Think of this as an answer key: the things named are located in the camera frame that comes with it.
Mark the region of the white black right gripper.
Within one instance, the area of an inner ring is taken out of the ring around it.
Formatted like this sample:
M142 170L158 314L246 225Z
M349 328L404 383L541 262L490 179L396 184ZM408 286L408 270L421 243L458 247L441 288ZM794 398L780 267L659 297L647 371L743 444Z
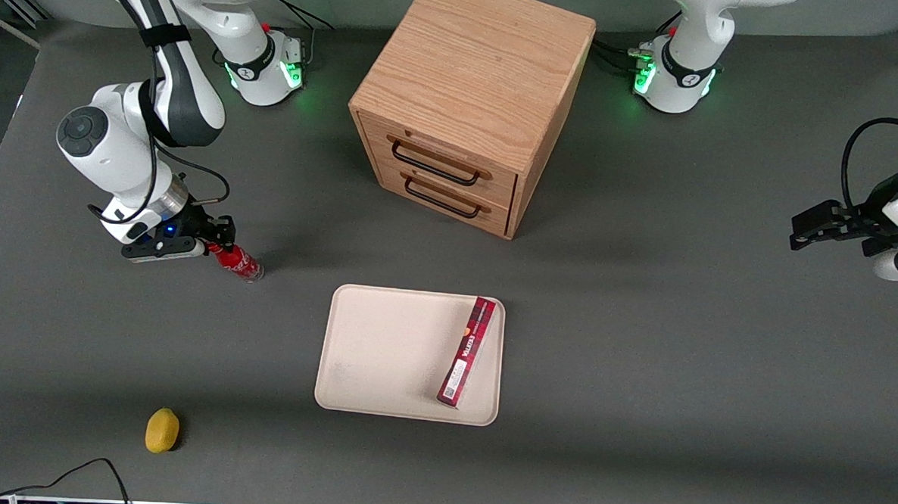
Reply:
M101 211L101 224L123 245L146 247L201 247L209 241L220 247L233 247L235 220L230 215L198 218L191 206L150 204L130 210L110 202Z

